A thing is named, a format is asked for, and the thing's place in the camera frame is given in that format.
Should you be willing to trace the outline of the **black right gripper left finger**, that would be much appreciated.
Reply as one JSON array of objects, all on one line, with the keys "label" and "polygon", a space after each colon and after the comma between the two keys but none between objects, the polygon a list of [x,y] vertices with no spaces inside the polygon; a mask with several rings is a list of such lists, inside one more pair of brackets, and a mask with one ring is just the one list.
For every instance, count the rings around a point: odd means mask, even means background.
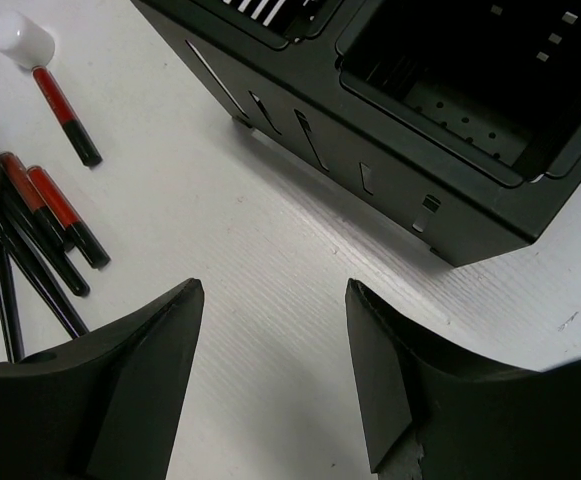
[{"label": "black right gripper left finger", "polygon": [[163,479],[201,328],[189,279],[139,310],[0,362],[0,479]]}]

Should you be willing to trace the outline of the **white jar cap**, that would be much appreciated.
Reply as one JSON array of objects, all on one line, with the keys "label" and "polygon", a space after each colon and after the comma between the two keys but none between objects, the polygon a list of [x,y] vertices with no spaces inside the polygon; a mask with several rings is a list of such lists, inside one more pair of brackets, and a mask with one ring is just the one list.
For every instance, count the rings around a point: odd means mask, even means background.
[{"label": "white jar cap", "polygon": [[17,11],[0,15],[0,53],[23,69],[47,67],[55,47],[53,36],[27,16]]}]

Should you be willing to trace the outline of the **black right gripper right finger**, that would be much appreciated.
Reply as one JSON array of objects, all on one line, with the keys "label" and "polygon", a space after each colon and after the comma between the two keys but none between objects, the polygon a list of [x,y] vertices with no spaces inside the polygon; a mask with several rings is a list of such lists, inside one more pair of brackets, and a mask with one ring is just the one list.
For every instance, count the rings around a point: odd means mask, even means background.
[{"label": "black right gripper right finger", "polygon": [[581,479],[581,359],[526,370],[471,352],[350,280],[349,346],[380,479]]}]

